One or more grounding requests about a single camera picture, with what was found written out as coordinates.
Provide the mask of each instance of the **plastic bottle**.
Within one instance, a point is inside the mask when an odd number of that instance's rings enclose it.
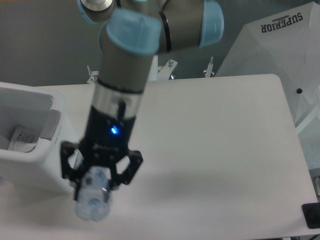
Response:
[[[110,212],[111,189],[104,167],[92,167],[82,178],[75,212],[79,218],[100,221]]]

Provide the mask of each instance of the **white plastic container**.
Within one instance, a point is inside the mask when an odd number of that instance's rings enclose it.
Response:
[[[64,96],[57,91],[0,82],[3,143],[10,141],[18,126],[35,131],[39,138],[28,153],[0,149],[0,176],[17,186],[72,192],[69,181],[61,178],[60,143],[79,139],[66,114]],[[76,155],[70,158],[72,166],[75,159]]]

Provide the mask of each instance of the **gray wall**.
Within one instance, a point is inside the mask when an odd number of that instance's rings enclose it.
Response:
[[[216,71],[245,23],[311,1],[217,2],[225,18],[224,36],[218,44],[160,56],[160,65],[170,58],[178,61],[177,78],[202,77],[210,56],[214,56]],[[0,1],[0,81],[30,86],[85,83],[86,65],[99,69],[100,27],[84,22],[76,0]]]

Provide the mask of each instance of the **white umbrella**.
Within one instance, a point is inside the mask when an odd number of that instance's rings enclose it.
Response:
[[[278,75],[296,123],[317,100],[319,60],[320,5],[311,2],[244,25],[216,76]],[[299,139],[309,167],[320,167],[319,120]]]

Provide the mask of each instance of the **white tabletop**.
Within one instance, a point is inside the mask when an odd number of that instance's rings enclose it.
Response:
[[[93,85],[64,94],[79,136]],[[253,240],[319,234],[301,205],[317,198],[274,75],[148,83],[129,144],[144,163],[86,222],[71,195],[0,185],[3,240]]]

